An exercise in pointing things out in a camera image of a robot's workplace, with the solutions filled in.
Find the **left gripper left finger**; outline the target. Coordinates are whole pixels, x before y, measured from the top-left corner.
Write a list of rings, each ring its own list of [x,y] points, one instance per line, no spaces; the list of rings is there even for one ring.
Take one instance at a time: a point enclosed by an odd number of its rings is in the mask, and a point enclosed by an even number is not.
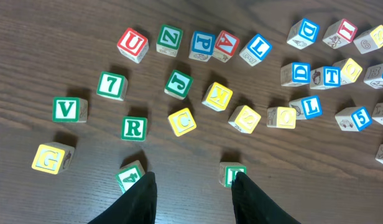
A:
[[[157,211],[157,183],[147,172],[109,208],[88,224],[154,224]]]

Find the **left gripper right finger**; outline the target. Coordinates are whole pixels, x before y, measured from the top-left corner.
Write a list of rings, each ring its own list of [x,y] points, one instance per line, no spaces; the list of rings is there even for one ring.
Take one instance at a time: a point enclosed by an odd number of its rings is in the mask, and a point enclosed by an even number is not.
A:
[[[231,192],[237,224],[300,224],[243,172],[236,174]]]

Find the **yellow O block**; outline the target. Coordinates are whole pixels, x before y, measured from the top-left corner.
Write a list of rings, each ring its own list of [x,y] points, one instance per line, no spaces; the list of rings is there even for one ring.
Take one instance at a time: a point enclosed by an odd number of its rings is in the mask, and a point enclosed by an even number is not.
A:
[[[267,109],[267,127],[295,129],[297,112],[289,107],[272,107]]]
[[[362,66],[352,58],[346,58],[333,64],[340,68],[341,85],[354,83],[362,73]]]

